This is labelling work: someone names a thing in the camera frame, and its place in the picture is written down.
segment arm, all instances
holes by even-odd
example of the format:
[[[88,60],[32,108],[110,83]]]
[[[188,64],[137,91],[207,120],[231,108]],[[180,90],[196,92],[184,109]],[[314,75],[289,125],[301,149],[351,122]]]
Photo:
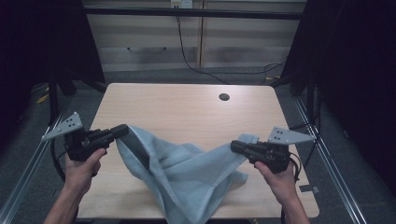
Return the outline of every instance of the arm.
[[[70,161],[66,154],[66,180],[64,187],[49,211],[45,224],[70,224],[73,222],[82,197],[91,187],[92,175],[100,168],[99,160],[106,154],[101,148],[96,150],[86,161]]]
[[[271,191],[275,194],[277,201],[283,206],[286,220],[289,224],[309,223],[308,216],[303,208],[303,204],[297,195],[294,183],[293,165],[289,163],[288,170],[274,175],[270,169],[262,162],[255,163]]]

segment metal bracket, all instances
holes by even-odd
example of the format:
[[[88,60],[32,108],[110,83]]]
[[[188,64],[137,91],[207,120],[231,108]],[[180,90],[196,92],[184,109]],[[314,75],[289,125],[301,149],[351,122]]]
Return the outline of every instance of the metal bracket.
[[[74,112],[72,116],[59,124],[58,127],[56,127],[54,130],[50,131],[46,135],[43,135],[41,141],[47,141],[59,135],[71,133],[78,129],[82,129],[82,123],[81,119],[79,118],[79,114],[77,112]]]
[[[314,137],[304,133],[274,127],[268,137],[268,143],[288,146],[291,144],[314,141]]]

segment wrist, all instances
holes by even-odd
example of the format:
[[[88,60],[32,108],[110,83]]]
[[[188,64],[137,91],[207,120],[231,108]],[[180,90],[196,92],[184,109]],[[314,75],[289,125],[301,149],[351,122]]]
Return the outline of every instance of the wrist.
[[[303,204],[297,194],[289,197],[286,201],[281,203],[289,224],[303,224],[310,223],[308,216],[304,210]]]

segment round hole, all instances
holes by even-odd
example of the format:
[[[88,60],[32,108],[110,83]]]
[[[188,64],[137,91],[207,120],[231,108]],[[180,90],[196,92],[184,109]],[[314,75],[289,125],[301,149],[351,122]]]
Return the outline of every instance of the round hole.
[[[230,95],[227,94],[227,93],[222,93],[222,94],[219,95],[219,98],[222,101],[228,101],[228,100],[230,100]]]

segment wall outlet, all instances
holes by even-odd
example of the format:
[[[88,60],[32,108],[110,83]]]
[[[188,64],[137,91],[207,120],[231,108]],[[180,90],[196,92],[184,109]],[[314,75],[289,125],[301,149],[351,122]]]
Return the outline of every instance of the wall outlet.
[[[181,8],[181,0],[171,0],[171,8]]]
[[[192,0],[181,0],[182,8],[192,8]]]

